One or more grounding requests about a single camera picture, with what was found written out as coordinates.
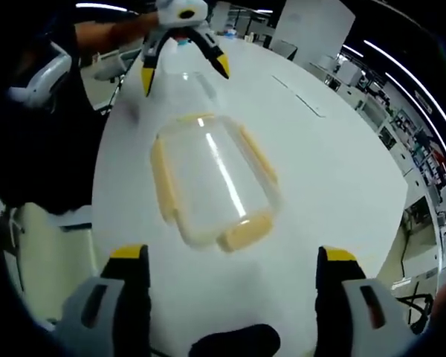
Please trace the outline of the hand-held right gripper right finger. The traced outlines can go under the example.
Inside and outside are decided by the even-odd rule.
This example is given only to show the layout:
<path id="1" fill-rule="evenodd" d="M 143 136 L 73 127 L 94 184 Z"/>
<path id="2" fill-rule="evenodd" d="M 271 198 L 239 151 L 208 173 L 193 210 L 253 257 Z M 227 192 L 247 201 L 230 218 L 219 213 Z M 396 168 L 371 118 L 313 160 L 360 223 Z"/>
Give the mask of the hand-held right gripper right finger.
<path id="1" fill-rule="evenodd" d="M 368 279 L 355 256 L 321 246 L 317 255 L 315 356 L 400 356 L 426 327 L 426 312 L 413 324 L 402 316 L 408 297 L 394 297 Z"/>

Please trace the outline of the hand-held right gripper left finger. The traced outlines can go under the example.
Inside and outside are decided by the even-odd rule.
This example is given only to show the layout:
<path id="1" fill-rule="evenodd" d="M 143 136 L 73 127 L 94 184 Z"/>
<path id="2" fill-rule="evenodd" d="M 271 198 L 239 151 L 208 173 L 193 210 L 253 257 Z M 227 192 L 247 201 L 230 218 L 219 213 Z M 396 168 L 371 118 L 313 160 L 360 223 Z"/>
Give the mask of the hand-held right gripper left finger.
<path id="1" fill-rule="evenodd" d="M 148 246 L 115 250 L 64 302 L 55 339 L 71 356 L 150 356 L 150 286 Z"/>

